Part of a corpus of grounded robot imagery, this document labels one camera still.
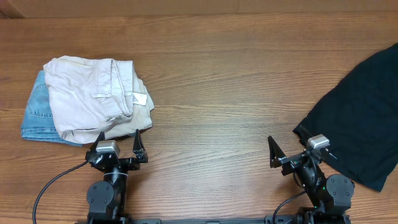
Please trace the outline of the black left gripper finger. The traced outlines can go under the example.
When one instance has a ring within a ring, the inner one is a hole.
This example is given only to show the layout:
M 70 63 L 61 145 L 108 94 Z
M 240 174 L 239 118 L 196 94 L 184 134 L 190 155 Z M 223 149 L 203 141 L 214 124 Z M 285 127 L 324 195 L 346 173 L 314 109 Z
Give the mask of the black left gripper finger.
M 104 141 L 105 140 L 105 134 L 104 132 L 100 132 L 100 134 L 98 135 L 97 139 L 95 140 L 95 142 L 91 145 L 90 147 L 90 152 L 95 152 L 97 145 L 100 141 Z
M 132 151 L 137 158 L 146 158 L 146 150 L 142 143 L 141 132 L 138 129 L 134 135 L 134 145 Z

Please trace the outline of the black cloth garment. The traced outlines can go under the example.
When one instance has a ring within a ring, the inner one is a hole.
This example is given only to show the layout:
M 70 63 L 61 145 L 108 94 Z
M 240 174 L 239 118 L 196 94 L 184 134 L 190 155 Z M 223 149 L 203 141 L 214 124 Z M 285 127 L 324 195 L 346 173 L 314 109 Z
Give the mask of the black cloth garment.
M 380 192 L 397 165 L 397 45 L 355 66 L 293 132 L 303 145 L 312 136 L 326 136 L 324 161 Z

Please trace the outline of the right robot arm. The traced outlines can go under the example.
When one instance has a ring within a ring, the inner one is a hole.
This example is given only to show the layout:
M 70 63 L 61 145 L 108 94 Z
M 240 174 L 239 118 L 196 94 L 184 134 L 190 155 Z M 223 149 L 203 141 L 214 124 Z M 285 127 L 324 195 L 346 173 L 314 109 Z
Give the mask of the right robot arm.
M 328 151 L 330 141 L 319 134 L 307 141 L 303 152 L 287 157 L 272 136 L 267 138 L 270 150 L 270 167 L 282 168 L 282 175 L 292 174 L 295 183 L 302 192 L 282 202 L 272 215 L 264 218 L 265 223 L 296 223 L 296 224 L 334 224 L 350 223 L 346 211 L 351 208 L 354 194 L 354 183 L 342 174 L 325 177 L 319 164 L 322 154 Z M 311 207 L 300 207 L 294 215 L 278 215 L 278 211 L 287 203 L 306 194 Z

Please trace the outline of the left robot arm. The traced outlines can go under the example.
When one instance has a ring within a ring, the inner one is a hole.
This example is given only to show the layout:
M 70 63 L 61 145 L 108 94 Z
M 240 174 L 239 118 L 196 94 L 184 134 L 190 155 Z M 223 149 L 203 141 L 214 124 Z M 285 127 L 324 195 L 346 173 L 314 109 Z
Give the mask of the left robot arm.
M 103 180 L 90 186 L 86 194 L 89 204 L 88 223 L 132 223 L 125 212 L 128 172 L 139 170 L 148 162 L 148 155 L 137 129 L 132 147 L 133 157 L 120 158 L 115 140 L 106 140 L 101 132 L 86 153 L 86 161 L 103 173 Z

